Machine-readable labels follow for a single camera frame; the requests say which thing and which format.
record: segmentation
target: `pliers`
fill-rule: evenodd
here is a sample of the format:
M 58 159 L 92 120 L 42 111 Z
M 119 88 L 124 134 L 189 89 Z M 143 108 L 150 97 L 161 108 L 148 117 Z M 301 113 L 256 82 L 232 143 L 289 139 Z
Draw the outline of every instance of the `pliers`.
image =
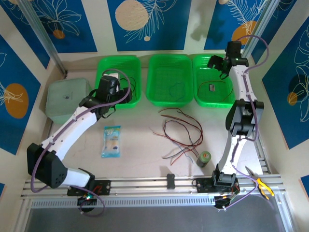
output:
M 250 175 L 253 179 L 255 179 L 255 180 L 257 181 L 257 184 L 258 184 L 257 188 L 259 189 L 259 192 L 260 192 L 260 194 L 262 195 L 262 197 L 263 197 L 264 199 L 269 200 L 269 197 L 264 193 L 264 191 L 262 190 L 262 187 L 266 188 L 266 189 L 268 190 L 268 192 L 271 194 L 272 197 L 275 196 L 273 190 L 272 190 L 270 187 L 268 187 L 267 184 L 265 184 L 265 183 L 261 180 L 261 178 L 259 178 L 258 176 L 256 176 L 256 175 L 254 174 L 254 172 L 253 172 L 250 168 L 248 168 L 247 166 L 245 166 L 245 167 L 246 167 L 246 169 L 247 169 L 249 175 Z

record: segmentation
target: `orange circle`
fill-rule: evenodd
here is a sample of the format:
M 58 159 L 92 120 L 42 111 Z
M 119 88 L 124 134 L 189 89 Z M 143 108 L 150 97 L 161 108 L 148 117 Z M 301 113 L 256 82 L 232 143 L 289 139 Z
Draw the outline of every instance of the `orange circle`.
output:
M 54 35 L 57 39 L 60 39 L 60 40 L 64 39 L 64 36 L 65 36 L 64 33 L 63 33 L 63 31 L 58 30 L 58 29 L 54 30 L 53 35 Z
M 4 94 L 8 97 L 4 103 L 6 111 L 14 118 L 23 118 L 27 113 L 29 105 L 27 90 L 22 85 L 16 83 L 8 85 L 5 90 L 7 92 Z
M 243 24 L 243 25 L 239 26 L 233 32 L 232 40 L 235 41 L 235 40 L 239 39 L 241 36 L 244 36 L 244 35 L 251 35 L 255 25 L 256 25 L 256 21 L 249 21 L 246 24 Z M 247 43 L 248 39 L 249 38 L 241 39 L 240 40 L 241 44 L 245 45 Z
M 290 105 L 295 105 L 297 103 L 297 94 L 294 92 L 289 93 L 287 100 Z

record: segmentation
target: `green plastic basket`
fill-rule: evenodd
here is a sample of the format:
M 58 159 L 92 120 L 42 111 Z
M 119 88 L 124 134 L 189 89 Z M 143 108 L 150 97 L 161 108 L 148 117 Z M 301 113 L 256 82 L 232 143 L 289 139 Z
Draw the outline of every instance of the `green plastic basket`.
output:
M 229 77 L 221 80 L 220 71 L 207 67 L 213 55 L 198 55 L 193 59 L 194 98 L 201 107 L 230 108 L 235 101 L 233 83 Z
M 155 106 L 183 107 L 193 99 L 192 62 L 186 55 L 154 55 L 149 61 L 147 99 Z
M 130 102 L 125 104 L 117 104 L 116 109 L 130 109 L 134 108 L 141 99 L 141 64 L 140 60 L 136 56 L 110 56 L 102 59 L 98 64 L 96 85 L 95 88 L 98 88 L 102 73 L 106 69 L 119 69 L 123 71 L 130 79 L 132 87 L 133 98 Z M 128 87 L 126 79 L 123 79 L 124 76 L 120 75 L 120 88 Z

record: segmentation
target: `small cylinder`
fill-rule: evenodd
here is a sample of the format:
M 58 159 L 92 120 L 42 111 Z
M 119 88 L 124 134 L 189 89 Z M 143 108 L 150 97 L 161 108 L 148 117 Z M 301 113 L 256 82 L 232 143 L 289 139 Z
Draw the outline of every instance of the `small cylinder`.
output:
M 197 159 L 197 165 L 203 168 L 206 166 L 206 164 L 209 163 L 210 160 L 211 160 L 211 154 L 208 151 L 203 151 Z

